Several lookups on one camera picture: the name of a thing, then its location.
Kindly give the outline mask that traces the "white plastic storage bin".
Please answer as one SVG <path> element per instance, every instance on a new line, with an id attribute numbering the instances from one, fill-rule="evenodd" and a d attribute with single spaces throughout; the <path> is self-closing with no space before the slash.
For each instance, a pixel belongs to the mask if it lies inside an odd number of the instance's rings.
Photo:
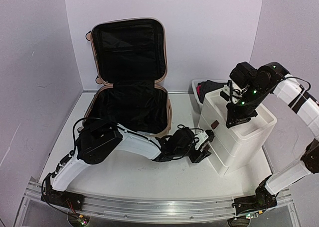
<path id="1" fill-rule="evenodd" d="M 216 172 L 224 176 L 247 165 L 265 143 L 277 123 L 276 117 L 263 105 L 257 116 L 247 123 L 226 127 L 228 102 L 220 91 L 207 93 L 201 109 L 198 127 L 210 129 L 215 137 L 208 145 L 208 157 Z"/>

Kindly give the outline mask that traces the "dark grey dotted garment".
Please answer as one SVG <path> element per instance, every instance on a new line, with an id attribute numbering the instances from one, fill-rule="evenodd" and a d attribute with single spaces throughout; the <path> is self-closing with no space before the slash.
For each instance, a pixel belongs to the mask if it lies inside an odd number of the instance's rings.
<path id="1" fill-rule="evenodd" d="M 201 90 L 202 93 L 201 93 L 201 96 L 199 97 L 200 102 L 203 103 L 205 95 L 207 93 L 215 91 L 215 90 L 218 90 L 218 89 L 221 89 L 226 84 L 227 83 L 225 83 L 225 82 L 220 83 L 220 82 L 214 82 L 214 81 L 211 81 L 211 80 L 207 80 L 207 81 L 201 82 L 199 84 L 199 85 L 201 85 L 201 88 L 202 88 L 202 90 Z"/>

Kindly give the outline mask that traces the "magenta red cloth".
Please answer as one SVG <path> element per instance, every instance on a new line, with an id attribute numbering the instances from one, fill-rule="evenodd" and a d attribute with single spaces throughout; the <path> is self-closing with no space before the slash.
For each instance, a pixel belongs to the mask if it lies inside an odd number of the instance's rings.
<path id="1" fill-rule="evenodd" d="M 201 90 L 202 90 L 201 85 L 196 87 L 196 91 L 197 91 L 197 94 L 198 94 L 199 97 L 201 96 L 201 93 L 202 93 Z"/>

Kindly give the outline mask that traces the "white perforated plastic basket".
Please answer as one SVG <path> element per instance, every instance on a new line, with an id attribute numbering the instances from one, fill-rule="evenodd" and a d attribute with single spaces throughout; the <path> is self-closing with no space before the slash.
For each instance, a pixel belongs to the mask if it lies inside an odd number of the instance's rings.
<path id="1" fill-rule="evenodd" d="M 199 111 L 202 109 L 205 95 L 209 92 L 223 88 L 224 85 L 226 85 L 226 81 L 223 80 L 194 79 L 191 81 L 191 87 Z"/>

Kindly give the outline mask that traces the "beige hard-shell suitcase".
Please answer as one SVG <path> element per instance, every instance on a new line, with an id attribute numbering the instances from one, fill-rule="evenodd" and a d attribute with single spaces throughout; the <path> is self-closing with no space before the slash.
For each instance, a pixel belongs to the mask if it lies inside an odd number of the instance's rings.
<path id="1" fill-rule="evenodd" d="M 172 108 L 161 85 L 167 75 L 165 30 L 155 18 L 132 18 L 95 25 L 86 34 L 97 69 L 99 90 L 84 117 L 110 118 L 135 132 L 163 137 Z"/>

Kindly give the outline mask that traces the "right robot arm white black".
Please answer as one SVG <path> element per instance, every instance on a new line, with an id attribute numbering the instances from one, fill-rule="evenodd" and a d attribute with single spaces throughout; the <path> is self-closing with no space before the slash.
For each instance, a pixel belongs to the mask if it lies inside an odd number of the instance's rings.
<path id="1" fill-rule="evenodd" d="M 240 88 L 241 94 L 233 100 L 233 87 L 229 85 L 226 105 L 226 127 L 249 122 L 257 116 L 257 107 L 269 94 L 285 103 L 298 116 L 298 121 L 285 121 L 286 143 L 297 146 L 300 139 L 312 137 L 304 153 L 281 171 L 268 177 L 251 197 L 251 204 L 261 209 L 284 188 L 305 176 L 319 171 L 319 102 L 309 93 L 311 84 L 304 87 L 304 79 L 292 75 L 283 65 L 271 62 L 256 69 L 248 62 L 238 63 L 231 71 L 230 80 Z"/>

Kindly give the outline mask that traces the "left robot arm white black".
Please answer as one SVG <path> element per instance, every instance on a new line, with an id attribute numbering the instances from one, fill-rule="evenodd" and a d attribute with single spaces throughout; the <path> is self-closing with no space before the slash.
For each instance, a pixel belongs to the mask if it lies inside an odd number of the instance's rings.
<path id="1" fill-rule="evenodd" d="M 143 156 L 154 162 L 170 162 L 185 157 L 195 164 L 211 155 L 206 148 L 214 139 L 212 130 L 178 125 L 177 131 L 164 137 L 148 137 L 114 121 L 84 117 L 91 123 L 73 136 L 73 149 L 43 181 L 44 193 L 57 206 L 67 201 L 69 184 L 86 168 L 106 160 L 120 150 Z"/>

